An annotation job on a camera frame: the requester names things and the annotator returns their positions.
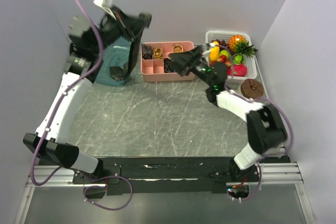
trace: plastic basket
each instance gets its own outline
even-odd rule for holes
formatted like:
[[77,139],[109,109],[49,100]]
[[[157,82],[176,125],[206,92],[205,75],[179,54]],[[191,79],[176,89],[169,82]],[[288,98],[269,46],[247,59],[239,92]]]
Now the plastic basket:
[[[251,38],[247,34],[244,33],[238,33],[236,31],[208,31],[205,34],[205,42],[210,43],[212,40],[219,39],[219,40],[225,40],[225,42],[229,42],[232,36],[235,35],[242,35],[246,40],[248,40],[249,45],[252,45]],[[246,79],[256,79],[258,72],[256,67],[256,60],[255,57],[245,57],[245,64],[247,67],[247,74],[244,77],[239,76],[228,76],[227,82],[228,83],[236,83],[236,84],[242,84]]]

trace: gray tabletop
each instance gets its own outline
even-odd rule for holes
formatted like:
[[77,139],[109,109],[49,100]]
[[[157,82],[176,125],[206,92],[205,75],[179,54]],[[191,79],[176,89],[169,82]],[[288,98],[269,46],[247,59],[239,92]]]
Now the gray tabletop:
[[139,66],[131,77],[124,87],[92,86],[70,144],[94,156],[234,156],[246,145],[244,121],[210,104],[201,80],[147,83]]

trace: chocolate donut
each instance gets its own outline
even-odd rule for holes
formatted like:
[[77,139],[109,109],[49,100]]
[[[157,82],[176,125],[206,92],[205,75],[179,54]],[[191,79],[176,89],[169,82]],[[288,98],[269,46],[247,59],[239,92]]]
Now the chocolate donut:
[[254,79],[246,79],[240,86],[240,91],[246,98],[256,99],[264,95],[263,85]]

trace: food item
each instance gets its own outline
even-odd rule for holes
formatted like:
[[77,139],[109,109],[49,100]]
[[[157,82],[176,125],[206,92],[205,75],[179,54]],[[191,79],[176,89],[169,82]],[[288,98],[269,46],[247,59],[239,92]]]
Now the food item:
[[153,58],[154,59],[162,59],[162,49],[161,48],[156,48],[153,51]]
[[233,58],[233,64],[244,64],[245,58],[243,55],[235,55]]
[[153,59],[153,48],[151,46],[147,46],[145,44],[142,44],[142,58],[144,60]]
[[175,45],[173,46],[173,52],[182,52],[183,48],[181,45]]
[[263,85],[254,79],[246,79],[240,86],[240,91],[246,98],[256,99],[264,95]]
[[229,48],[231,51],[236,52],[236,46],[239,42],[247,42],[242,35],[232,36],[229,41]]
[[228,68],[230,68],[231,65],[232,65],[231,61],[229,61],[229,60],[225,61],[224,64],[225,64]]
[[[227,75],[232,76],[232,69],[227,70]],[[244,77],[247,74],[247,67],[244,64],[234,64],[234,76]]]
[[165,72],[165,73],[174,73],[174,72],[175,72],[174,69],[171,68],[171,67],[168,65],[168,62],[170,62],[170,61],[171,61],[171,59],[168,59],[168,58],[163,59],[163,69],[164,69],[164,72]]
[[242,35],[232,36],[229,42],[229,48],[236,54],[240,54],[247,57],[256,55],[257,49],[249,46],[248,41]]
[[219,47],[211,48],[209,54],[209,61],[216,61],[219,59]]
[[227,59],[230,58],[230,53],[227,50],[222,50],[219,52],[219,56],[225,55]]
[[226,61],[226,56],[225,55],[221,55],[220,58],[222,58],[224,61]]

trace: pink fruit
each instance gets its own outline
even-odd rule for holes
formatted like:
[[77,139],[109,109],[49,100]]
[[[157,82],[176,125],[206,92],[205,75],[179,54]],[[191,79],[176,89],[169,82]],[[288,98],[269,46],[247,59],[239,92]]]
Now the pink fruit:
[[[234,64],[234,76],[244,77],[247,74],[247,67],[243,64]],[[227,75],[232,75],[232,69],[227,70]]]

